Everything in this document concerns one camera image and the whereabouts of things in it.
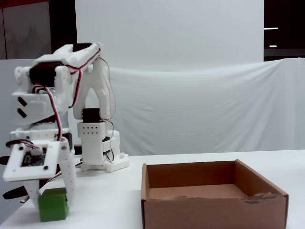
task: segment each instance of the white sheet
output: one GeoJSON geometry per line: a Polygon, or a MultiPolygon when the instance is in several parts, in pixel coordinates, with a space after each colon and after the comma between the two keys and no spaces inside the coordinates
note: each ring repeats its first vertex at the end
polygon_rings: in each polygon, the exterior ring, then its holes
{"type": "Polygon", "coordinates": [[[112,67],[202,69],[264,60],[264,0],[76,0],[78,42],[112,67]]]}
{"type": "MultiPolygon", "coordinates": [[[[130,155],[305,148],[305,60],[200,71],[111,69],[115,129],[130,155]]],[[[88,105],[97,104],[92,93],[88,105]]],[[[70,113],[70,127],[77,137],[70,113]]]]}

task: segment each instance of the white table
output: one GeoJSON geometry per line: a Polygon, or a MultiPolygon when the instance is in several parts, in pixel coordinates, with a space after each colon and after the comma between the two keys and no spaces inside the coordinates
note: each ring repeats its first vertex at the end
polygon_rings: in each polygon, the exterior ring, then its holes
{"type": "MultiPolygon", "coordinates": [[[[130,167],[114,173],[78,173],[76,201],[64,221],[41,223],[28,201],[0,229],[141,229],[142,165],[240,159],[290,195],[288,229],[305,228],[305,150],[131,156],[130,167]]],[[[62,179],[46,188],[62,187],[62,179]]]]}

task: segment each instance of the open cardboard box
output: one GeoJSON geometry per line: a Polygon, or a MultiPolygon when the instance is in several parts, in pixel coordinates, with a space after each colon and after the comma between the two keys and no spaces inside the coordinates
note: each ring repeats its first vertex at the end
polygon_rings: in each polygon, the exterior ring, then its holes
{"type": "Polygon", "coordinates": [[[143,165],[145,229],[284,229],[288,194],[236,161],[143,165]]]}

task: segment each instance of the white robotic arm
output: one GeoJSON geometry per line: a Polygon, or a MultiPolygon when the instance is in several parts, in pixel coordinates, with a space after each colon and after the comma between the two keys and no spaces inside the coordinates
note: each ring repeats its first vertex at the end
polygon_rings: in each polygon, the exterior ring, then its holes
{"type": "Polygon", "coordinates": [[[65,45],[54,54],[36,59],[33,67],[15,70],[19,88],[12,94],[12,120],[22,130],[11,132],[11,155],[3,174],[5,181],[23,181],[38,208],[39,179],[52,178],[59,164],[70,206],[75,189],[74,148],[68,129],[62,129],[60,115],[74,108],[78,135],[82,141],[83,170],[109,172],[128,167],[128,155],[120,153],[120,135],[108,131],[114,112],[111,85],[103,74],[101,43],[65,45]],[[74,85],[71,102],[70,87],[74,85]],[[99,108],[86,109],[90,88],[96,92],[99,108]],[[57,123],[57,129],[31,127],[57,123]]]}

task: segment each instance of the green cube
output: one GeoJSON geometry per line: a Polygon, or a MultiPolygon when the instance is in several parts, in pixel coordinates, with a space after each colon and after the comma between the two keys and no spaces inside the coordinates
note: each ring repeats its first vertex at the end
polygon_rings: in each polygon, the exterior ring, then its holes
{"type": "Polygon", "coordinates": [[[39,212],[41,222],[65,220],[69,207],[67,205],[67,190],[65,187],[47,189],[39,197],[39,212]]]}

